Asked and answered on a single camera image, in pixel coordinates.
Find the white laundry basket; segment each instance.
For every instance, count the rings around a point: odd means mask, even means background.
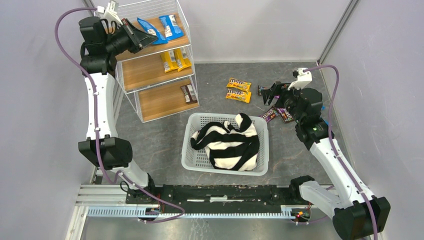
[[[236,115],[218,114],[218,113],[193,113],[188,118],[187,126],[185,127],[184,142],[182,144],[181,163],[185,169],[209,173],[219,174],[235,174],[248,176],[262,176],[268,171],[269,160],[269,139],[267,122],[258,116],[249,116],[256,128],[259,137],[259,152],[257,154],[256,167],[250,171],[233,171],[215,169],[204,149],[199,151],[194,150],[190,145],[190,138],[196,132],[202,129],[207,123],[229,121],[233,127],[238,129],[235,121]]]

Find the wooden shelf board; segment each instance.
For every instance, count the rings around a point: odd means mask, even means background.
[[[129,51],[124,51],[123,53],[116,56],[116,60],[118,60],[118,61],[130,60],[130,59],[133,59],[133,58],[139,58],[139,57],[142,57],[142,56],[145,56],[145,55],[159,53],[159,52],[163,52],[163,51],[166,51],[166,50],[170,50],[170,49],[189,45],[190,40],[189,40],[189,37],[186,34],[186,31],[184,30],[183,23],[181,22],[181,19],[178,16],[178,13],[174,13],[174,14],[175,14],[175,19],[176,19],[176,24],[178,24],[178,27],[184,33],[184,35],[182,37],[179,37],[177,39],[169,41],[166,44],[157,44],[157,45],[151,44],[151,45],[147,46],[146,48],[142,49],[141,51],[139,51],[138,53],[135,53],[135,54],[131,53]],[[147,22],[152,24],[165,37],[164,26],[162,26],[162,23],[161,23],[161,20],[159,20],[159,17],[144,19],[144,20],[146,20]],[[143,28],[140,26],[140,24],[137,21],[132,22],[132,24],[134,25],[134,27],[136,27],[137,29],[144,32]]]
[[[165,73],[161,55],[153,54],[122,62],[123,83],[126,91],[182,78],[193,74],[191,67]]]
[[[140,99],[143,122],[198,107],[198,102],[186,103],[186,98],[180,88],[190,83],[190,79],[187,78],[140,91],[138,97]]]

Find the white wall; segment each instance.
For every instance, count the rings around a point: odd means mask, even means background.
[[[424,2],[360,1],[325,64],[358,175],[391,212],[386,239],[422,239]],[[325,70],[331,91],[334,72]]]
[[[2,3],[2,240],[64,239],[79,186],[93,169],[78,152],[88,122],[84,78],[54,37],[57,18],[77,7],[83,7],[80,0]],[[86,16],[73,13],[59,32],[77,59],[83,40],[78,21]]]
[[[93,0],[106,6],[108,0]],[[119,0],[120,5],[139,0]],[[349,0],[179,0],[200,62],[316,61]]]

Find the yellow snack bag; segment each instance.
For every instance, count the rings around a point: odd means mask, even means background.
[[[184,47],[175,49],[174,53],[176,57],[176,64],[178,65],[178,72],[192,66],[192,63],[190,62],[189,56],[187,56]]]
[[[242,101],[242,102],[245,102],[245,103],[250,103],[251,96],[252,96],[251,92],[243,92],[243,91],[236,91],[236,90],[228,89],[227,92],[226,92],[225,98],[226,99],[238,100],[238,101]]]
[[[246,81],[240,81],[235,79],[234,77],[230,77],[229,78],[229,82],[226,85],[227,88],[235,88],[235,89],[239,89],[242,90],[243,92],[250,92],[249,90],[251,89],[251,83],[250,82],[246,82]]]
[[[162,52],[160,54],[160,57],[162,58],[163,68],[165,69],[165,73],[178,69],[177,61],[175,59],[173,50]]]

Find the striped towel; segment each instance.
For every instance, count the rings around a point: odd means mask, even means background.
[[[215,169],[248,171],[256,168],[259,137],[252,120],[244,113],[235,116],[239,129],[230,122],[209,122],[191,136],[195,150],[206,151]]]

